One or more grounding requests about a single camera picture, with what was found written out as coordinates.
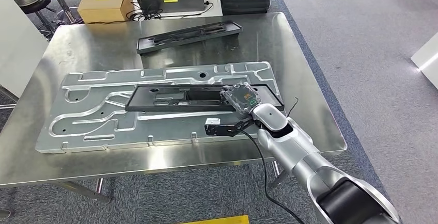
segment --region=black cable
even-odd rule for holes
[[[200,13],[189,14],[189,15],[177,15],[177,16],[163,16],[163,18],[178,18],[178,17],[185,18],[185,17],[191,17],[191,16],[200,16],[200,15],[206,13],[207,11],[209,11],[214,6],[214,4],[212,2],[208,2],[208,1],[205,2],[204,4],[207,6],[211,4],[211,6]]]
[[[254,143],[254,145],[256,145],[257,150],[260,153],[260,157],[261,157],[261,160],[263,162],[263,169],[264,169],[264,194],[266,195],[266,198],[268,200],[270,200],[271,202],[273,202],[273,203],[277,204],[278,206],[280,206],[286,212],[288,212],[291,216],[293,216],[293,218],[295,218],[295,220],[298,221],[298,223],[304,224],[304,222],[301,220],[301,218],[298,217],[298,215],[296,215],[296,213],[294,213],[292,210],[288,209],[286,206],[284,206],[279,201],[277,201],[274,198],[272,198],[271,196],[269,196],[269,194],[268,194],[268,171],[266,170],[266,162],[264,161],[263,153],[261,152],[259,145],[255,141],[255,139],[250,134],[248,134],[246,131],[243,131],[243,130],[240,130],[240,129],[237,129],[236,131],[246,135]]]
[[[288,113],[288,115],[287,115],[286,117],[289,117],[290,113],[291,113],[292,110],[295,108],[296,104],[298,103],[298,98],[295,97],[295,99],[296,99],[296,102],[293,104],[292,108],[290,108],[289,113]]]
[[[211,6],[200,13],[189,14],[189,15],[161,16],[161,13],[163,12],[162,9],[149,10],[149,8],[152,6],[152,4],[150,4],[147,9],[143,9],[140,7],[140,5],[137,5],[137,4],[139,4],[138,2],[131,2],[131,4],[134,5],[135,7],[137,7],[138,9],[135,9],[135,10],[132,10],[132,11],[129,11],[128,13],[126,13],[127,20],[113,21],[113,22],[92,22],[89,24],[117,24],[117,23],[129,22],[129,21],[143,21],[143,20],[162,19],[162,18],[179,18],[179,17],[185,18],[185,17],[191,17],[191,16],[199,16],[199,15],[206,13],[214,6],[214,4],[212,2],[207,1],[204,4],[207,6],[209,6],[211,4]]]

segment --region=black stool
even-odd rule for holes
[[[40,13],[40,11],[50,4],[52,0],[14,0],[15,3],[21,8],[25,14],[35,13],[41,20],[43,26],[45,26],[52,36],[55,33],[55,29],[50,22]]]

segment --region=metal sheet panel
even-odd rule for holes
[[[268,62],[68,74],[37,139],[41,153],[177,145],[245,139],[207,136],[206,118],[237,123],[232,112],[126,112],[136,85],[266,84],[281,99]],[[255,126],[248,128],[257,135]]]

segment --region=yellow floor marking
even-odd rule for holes
[[[183,224],[249,224],[247,215],[226,217],[214,220],[202,220]]]

